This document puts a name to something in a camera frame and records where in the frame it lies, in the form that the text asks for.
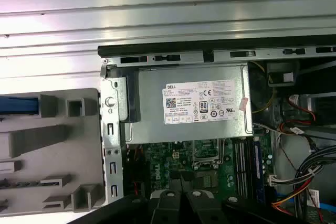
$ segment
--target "blue ram slot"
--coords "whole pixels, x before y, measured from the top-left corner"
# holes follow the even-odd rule
[[[263,157],[261,154],[260,142],[253,141],[253,165],[252,174],[256,189],[257,201],[265,203],[265,189],[264,189],[264,175],[263,171]]]

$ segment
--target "metal bracket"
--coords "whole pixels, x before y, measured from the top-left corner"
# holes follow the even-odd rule
[[[100,81],[101,132],[104,156],[106,202],[123,197],[120,121],[128,116],[126,79],[107,77],[107,66],[102,65]]]

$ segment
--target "yellow wire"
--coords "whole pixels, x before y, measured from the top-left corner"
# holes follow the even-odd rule
[[[255,61],[251,61],[251,62],[252,62],[253,64],[257,65],[257,66],[262,70],[262,72],[265,73],[265,69],[263,68],[262,65],[260,65],[259,63],[255,62]],[[270,82],[270,83],[273,83],[273,80],[272,80],[271,76],[268,76],[268,79],[269,79],[269,82]],[[252,114],[259,113],[259,112],[261,112],[261,111],[267,109],[268,107],[270,107],[271,104],[272,104],[272,102],[273,102],[273,100],[274,100],[274,98],[275,98],[275,96],[276,96],[276,89],[275,89],[275,88],[272,88],[272,96],[271,96],[271,98],[269,99],[269,101],[266,103],[266,105],[265,105],[264,107],[262,107],[261,109],[259,109],[259,110],[252,111]]]
[[[287,197],[287,198],[285,198],[285,199],[283,199],[283,200],[281,200],[281,201],[273,202],[272,205],[274,205],[274,206],[280,206],[280,205],[281,205],[282,203],[284,203],[285,201],[289,200],[290,198],[292,198],[292,197],[294,197],[294,196],[297,196],[298,194],[300,194],[301,192],[303,192],[304,190],[306,190],[308,186],[309,186],[309,185],[306,185],[303,189],[301,189],[301,190],[298,191],[297,193],[295,193],[295,194],[293,194],[293,195],[291,195],[291,196],[289,196],[289,197]]]

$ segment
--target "power connector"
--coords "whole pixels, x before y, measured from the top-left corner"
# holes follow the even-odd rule
[[[272,178],[277,178],[277,175],[275,175],[275,174],[268,175],[268,178],[267,178],[268,185],[269,186],[277,186],[277,184],[272,182]]]

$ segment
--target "barcode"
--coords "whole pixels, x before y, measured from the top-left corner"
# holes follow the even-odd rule
[[[166,107],[176,108],[176,98],[166,98]]]

